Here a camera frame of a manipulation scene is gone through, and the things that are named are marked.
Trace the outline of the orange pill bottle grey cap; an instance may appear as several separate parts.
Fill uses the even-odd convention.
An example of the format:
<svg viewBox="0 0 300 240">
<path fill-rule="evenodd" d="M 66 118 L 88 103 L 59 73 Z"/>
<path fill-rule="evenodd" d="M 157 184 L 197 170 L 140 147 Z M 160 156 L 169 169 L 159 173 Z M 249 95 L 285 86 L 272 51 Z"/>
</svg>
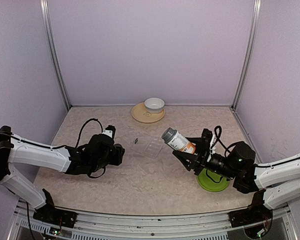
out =
<svg viewBox="0 0 300 240">
<path fill-rule="evenodd" d="M 167 128 L 162 134 L 163 141 L 170 146 L 173 150 L 194 154 L 196 147 L 186 137 L 180 134 L 176 129 L 171 127 Z"/>
</svg>

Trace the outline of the clear plastic pill organizer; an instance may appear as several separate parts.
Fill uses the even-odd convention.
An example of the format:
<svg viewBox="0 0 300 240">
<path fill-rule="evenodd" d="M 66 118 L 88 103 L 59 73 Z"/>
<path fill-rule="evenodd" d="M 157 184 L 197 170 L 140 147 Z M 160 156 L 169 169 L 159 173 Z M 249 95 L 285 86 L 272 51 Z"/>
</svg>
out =
<svg viewBox="0 0 300 240">
<path fill-rule="evenodd" d="M 156 158 L 163 147 L 164 141 L 157 136 L 140 136 L 132 141 L 130 148 L 146 157 Z"/>
</svg>

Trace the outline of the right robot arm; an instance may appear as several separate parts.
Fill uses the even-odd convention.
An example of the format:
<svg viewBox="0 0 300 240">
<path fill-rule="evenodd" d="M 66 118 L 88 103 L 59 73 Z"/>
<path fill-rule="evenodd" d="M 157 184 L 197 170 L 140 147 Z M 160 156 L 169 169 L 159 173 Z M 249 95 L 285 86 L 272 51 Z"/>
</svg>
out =
<svg viewBox="0 0 300 240">
<path fill-rule="evenodd" d="M 300 197 L 300 153 L 278 161 L 256 164 L 256 153 L 245 142 L 232 145 L 227 156 L 215 153 L 209 138 L 192 138 L 194 154 L 174 150 L 173 155 L 188 171 L 199 175 L 209 170 L 233 181 L 233 187 L 243 193 L 260 193 L 260 202 L 246 210 L 246 218 L 256 222 L 266 209 L 275 209 Z"/>
</svg>

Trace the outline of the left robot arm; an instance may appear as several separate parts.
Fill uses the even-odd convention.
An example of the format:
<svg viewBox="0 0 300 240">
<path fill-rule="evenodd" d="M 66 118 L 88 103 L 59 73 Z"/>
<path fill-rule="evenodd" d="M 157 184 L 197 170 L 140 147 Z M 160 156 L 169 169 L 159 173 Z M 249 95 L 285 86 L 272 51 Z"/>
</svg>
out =
<svg viewBox="0 0 300 240">
<path fill-rule="evenodd" d="M 36 211 L 53 223 L 60 218 L 50 193 L 35 186 L 22 175 L 15 164 L 48 168 L 67 175 L 86 175 L 105 170 L 108 165 L 119 166 L 125 149 L 115 143 L 115 127 L 110 125 L 95 134 L 87 144 L 77 147 L 51 146 L 15 135 L 11 127 L 0 128 L 0 185 L 27 201 Z"/>
</svg>

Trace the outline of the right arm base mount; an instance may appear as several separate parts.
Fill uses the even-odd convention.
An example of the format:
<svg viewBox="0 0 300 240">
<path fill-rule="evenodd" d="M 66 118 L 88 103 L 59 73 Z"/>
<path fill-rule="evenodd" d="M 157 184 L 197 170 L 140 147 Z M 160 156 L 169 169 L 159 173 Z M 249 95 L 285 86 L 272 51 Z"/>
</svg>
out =
<svg viewBox="0 0 300 240">
<path fill-rule="evenodd" d="M 252 202 L 247 208 L 230 211 L 228 213 L 232 228 L 250 225 L 265 221 L 273 217 L 273 211 L 264 206 L 263 200 L 265 189 L 255 192 Z"/>
</svg>

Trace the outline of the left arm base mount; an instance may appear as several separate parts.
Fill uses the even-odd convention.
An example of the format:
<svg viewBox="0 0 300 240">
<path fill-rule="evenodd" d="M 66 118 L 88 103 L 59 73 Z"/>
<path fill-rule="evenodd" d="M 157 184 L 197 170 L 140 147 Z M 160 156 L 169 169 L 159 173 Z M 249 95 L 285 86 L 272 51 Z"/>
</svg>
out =
<svg viewBox="0 0 300 240">
<path fill-rule="evenodd" d="M 51 194 L 42 189 L 45 197 L 44 205 L 34 210 L 33 218 L 45 223 L 61 227 L 74 228 L 77 220 L 77 213 L 74 211 L 56 208 Z"/>
</svg>

